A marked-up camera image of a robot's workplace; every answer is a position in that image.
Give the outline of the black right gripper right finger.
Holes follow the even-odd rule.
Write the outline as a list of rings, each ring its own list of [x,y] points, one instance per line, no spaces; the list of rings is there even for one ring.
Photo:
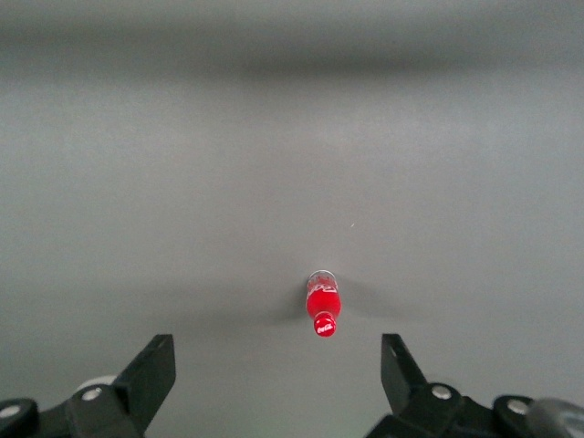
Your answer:
[[[402,337],[381,339],[381,384],[391,413],[369,437],[494,437],[490,409],[455,388],[426,380]]]

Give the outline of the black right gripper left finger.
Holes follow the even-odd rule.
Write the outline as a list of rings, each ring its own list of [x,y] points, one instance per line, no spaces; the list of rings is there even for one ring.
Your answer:
[[[143,437],[175,383],[171,334],[159,334],[113,382],[94,383],[39,414],[41,437]]]

